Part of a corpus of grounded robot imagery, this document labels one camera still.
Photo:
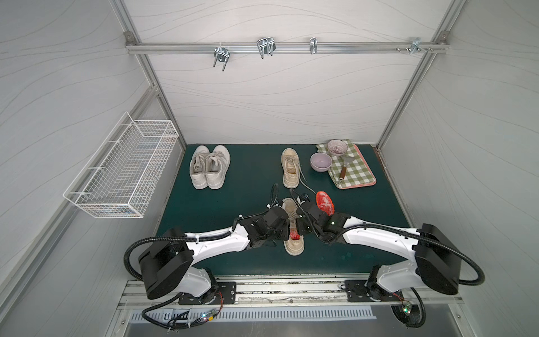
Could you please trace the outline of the beige sneaker with red insole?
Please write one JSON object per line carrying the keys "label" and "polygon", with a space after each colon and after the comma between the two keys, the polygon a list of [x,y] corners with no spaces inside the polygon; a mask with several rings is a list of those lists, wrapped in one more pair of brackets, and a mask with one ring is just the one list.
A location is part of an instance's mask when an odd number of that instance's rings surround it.
{"label": "beige sneaker with red insole", "polygon": [[283,168],[283,185],[288,189],[296,189],[299,185],[307,188],[311,193],[315,191],[307,185],[298,153],[293,148],[286,148],[281,155]]}

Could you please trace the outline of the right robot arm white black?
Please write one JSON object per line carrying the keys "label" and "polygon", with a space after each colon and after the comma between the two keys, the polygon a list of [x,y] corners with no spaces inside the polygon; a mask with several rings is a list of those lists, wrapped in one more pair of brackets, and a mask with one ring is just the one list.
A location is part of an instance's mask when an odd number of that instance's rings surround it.
{"label": "right robot arm white black", "polygon": [[369,223],[344,213],[328,215],[314,202],[296,198],[298,230],[313,233],[327,244],[361,245],[386,251],[404,260],[376,265],[365,282],[366,293],[381,299],[402,289],[426,286],[456,295],[460,286],[460,251],[435,226],[397,228]]}

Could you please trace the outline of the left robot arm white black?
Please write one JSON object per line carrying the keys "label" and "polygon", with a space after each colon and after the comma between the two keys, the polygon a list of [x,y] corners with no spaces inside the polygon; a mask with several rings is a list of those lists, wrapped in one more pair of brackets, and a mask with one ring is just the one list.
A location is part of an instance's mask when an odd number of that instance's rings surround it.
{"label": "left robot arm white black", "polygon": [[131,252],[124,254],[126,269],[145,285],[150,300],[159,299],[177,287],[194,297],[206,296],[214,285],[207,270],[194,267],[215,256],[262,247],[267,241],[289,238],[289,215],[279,205],[263,214],[237,218],[223,230],[183,233],[174,228],[163,237],[150,237],[130,246],[131,250],[148,244],[138,257],[140,272],[131,266]]}

